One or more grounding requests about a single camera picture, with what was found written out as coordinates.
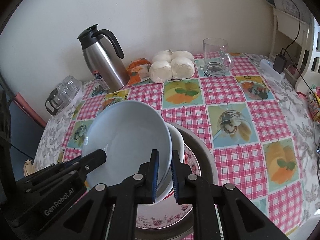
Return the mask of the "white ceramic bowl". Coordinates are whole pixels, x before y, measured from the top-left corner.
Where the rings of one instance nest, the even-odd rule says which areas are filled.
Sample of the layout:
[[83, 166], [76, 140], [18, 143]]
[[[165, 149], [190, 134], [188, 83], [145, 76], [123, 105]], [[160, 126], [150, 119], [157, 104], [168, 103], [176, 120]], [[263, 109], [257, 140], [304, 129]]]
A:
[[178, 192], [178, 160], [182, 164], [184, 161], [184, 140], [180, 131], [172, 124], [166, 123], [171, 136], [172, 160], [168, 174], [165, 176], [163, 184], [158, 188], [155, 204], [164, 200], [171, 192], [176, 198]]

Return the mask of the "small light blue bowl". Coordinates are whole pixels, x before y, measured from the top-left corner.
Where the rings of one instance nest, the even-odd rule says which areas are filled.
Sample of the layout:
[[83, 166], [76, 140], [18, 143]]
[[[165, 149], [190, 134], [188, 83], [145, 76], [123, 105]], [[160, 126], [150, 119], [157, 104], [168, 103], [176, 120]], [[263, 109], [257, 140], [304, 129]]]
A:
[[171, 136], [163, 118], [146, 103], [125, 100], [104, 109], [88, 129], [82, 155], [99, 149], [106, 161], [87, 175], [90, 187], [121, 183], [150, 160], [152, 150], [159, 152], [158, 187], [169, 172]]

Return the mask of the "floral rim plate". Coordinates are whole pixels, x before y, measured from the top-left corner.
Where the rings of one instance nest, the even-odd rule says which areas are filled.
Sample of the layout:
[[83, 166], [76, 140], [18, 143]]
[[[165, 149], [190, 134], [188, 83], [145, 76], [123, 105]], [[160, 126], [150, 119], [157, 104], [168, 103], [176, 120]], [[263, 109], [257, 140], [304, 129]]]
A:
[[136, 227], [159, 230], [172, 226], [192, 211], [191, 204], [179, 205], [171, 191], [163, 200], [153, 205], [140, 205], [137, 210]]

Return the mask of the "upturned drinking glass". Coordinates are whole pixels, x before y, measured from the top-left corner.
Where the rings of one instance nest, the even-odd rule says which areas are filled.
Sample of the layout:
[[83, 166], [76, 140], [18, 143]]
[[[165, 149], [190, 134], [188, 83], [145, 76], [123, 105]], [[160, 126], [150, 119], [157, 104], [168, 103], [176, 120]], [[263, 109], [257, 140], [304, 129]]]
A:
[[62, 83], [69, 90], [68, 95], [70, 98], [74, 98], [82, 87], [82, 82], [71, 75], [65, 77]]

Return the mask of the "checked fruit pattern tablecloth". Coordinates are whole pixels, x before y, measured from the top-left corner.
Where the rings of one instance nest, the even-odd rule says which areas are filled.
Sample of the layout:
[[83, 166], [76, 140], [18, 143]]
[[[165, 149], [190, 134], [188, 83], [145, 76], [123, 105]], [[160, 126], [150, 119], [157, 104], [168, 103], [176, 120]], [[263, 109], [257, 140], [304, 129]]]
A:
[[235, 184], [282, 232], [297, 232], [319, 209], [316, 125], [306, 102], [287, 80], [266, 75], [261, 60], [238, 54], [230, 73], [209, 77], [196, 55], [190, 79], [146, 81], [114, 93], [88, 81], [75, 106], [49, 119], [34, 167], [79, 156], [86, 130], [104, 109], [141, 101], [207, 145], [220, 184]]

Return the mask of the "orange snack packet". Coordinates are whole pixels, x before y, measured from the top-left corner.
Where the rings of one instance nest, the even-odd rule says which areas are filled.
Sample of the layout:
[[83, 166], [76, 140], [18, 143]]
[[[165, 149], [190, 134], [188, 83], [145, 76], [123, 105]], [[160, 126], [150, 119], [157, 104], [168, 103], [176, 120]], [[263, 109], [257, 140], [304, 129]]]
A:
[[128, 85], [131, 86], [149, 79], [150, 66], [151, 63], [145, 58], [132, 61], [127, 67], [127, 74], [130, 76]]

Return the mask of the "stainless steel thermos jug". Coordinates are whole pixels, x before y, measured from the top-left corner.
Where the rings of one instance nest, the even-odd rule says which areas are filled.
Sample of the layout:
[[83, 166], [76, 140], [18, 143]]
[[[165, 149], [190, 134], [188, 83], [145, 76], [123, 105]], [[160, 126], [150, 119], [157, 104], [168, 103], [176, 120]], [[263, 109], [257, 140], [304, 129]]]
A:
[[88, 69], [100, 87], [114, 93], [127, 85], [130, 76], [122, 62], [123, 50], [115, 35], [92, 25], [78, 36]]

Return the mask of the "bag of white buns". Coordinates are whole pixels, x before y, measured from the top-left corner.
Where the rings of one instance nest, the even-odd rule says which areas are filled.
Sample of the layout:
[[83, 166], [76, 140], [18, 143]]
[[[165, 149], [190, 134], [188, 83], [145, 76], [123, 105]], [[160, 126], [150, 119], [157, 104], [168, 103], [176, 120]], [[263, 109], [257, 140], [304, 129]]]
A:
[[149, 77], [154, 83], [164, 83], [172, 79], [188, 79], [195, 74], [193, 55], [185, 50], [159, 51], [149, 68]]

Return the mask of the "clear glass mug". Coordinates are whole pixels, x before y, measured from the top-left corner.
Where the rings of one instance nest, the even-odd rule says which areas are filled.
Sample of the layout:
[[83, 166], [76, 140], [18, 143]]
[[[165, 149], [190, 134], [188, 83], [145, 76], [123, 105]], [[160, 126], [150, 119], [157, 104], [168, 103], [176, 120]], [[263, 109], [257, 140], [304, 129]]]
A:
[[228, 52], [228, 42], [222, 38], [205, 38], [203, 55], [203, 70], [208, 76], [224, 76], [234, 67], [233, 58]]

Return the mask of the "white power strip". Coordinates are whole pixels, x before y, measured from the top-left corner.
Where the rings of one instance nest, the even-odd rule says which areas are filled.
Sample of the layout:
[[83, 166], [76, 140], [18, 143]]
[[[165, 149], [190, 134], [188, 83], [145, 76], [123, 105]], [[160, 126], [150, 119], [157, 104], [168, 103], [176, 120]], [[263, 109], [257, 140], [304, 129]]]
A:
[[281, 82], [283, 78], [285, 77], [285, 74], [278, 73], [274, 68], [273, 68], [273, 62], [268, 61], [267, 59], [262, 59], [259, 64], [260, 69], [262, 70], [263, 74], [267, 77], [272, 77], [276, 81]]

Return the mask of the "colourful snack package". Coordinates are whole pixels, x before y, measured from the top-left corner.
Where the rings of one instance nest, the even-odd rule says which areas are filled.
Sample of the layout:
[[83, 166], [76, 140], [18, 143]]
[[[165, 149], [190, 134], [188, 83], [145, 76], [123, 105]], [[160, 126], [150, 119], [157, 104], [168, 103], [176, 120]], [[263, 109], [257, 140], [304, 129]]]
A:
[[307, 105], [313, 121], [319, 122], [320, 109], [319, 109], [319, 86], [312, 88], [308, 91], [306, 96]]

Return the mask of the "black charger plug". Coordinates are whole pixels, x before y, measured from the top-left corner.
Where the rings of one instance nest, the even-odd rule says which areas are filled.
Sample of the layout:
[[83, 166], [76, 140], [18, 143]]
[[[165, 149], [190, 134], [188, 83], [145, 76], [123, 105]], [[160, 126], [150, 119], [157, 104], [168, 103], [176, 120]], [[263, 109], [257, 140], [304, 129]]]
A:
[[282, 54], [277, 54], [273, 64], [273, 69], [277, 73], [281, 74], [284, 71], [286, 63], [287, 63], [287, 58]]

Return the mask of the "white lattice shelf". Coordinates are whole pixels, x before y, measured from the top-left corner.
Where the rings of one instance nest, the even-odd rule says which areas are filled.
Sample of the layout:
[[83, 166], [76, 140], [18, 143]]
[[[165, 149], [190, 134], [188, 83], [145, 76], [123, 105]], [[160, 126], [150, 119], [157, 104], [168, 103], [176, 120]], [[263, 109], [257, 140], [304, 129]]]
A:
[[287, 79], [296, 91], [319, 85], [319, 23], [302, 0], [273, 0], [273, 38], [270, 57], [283, 49], [289, 61]]

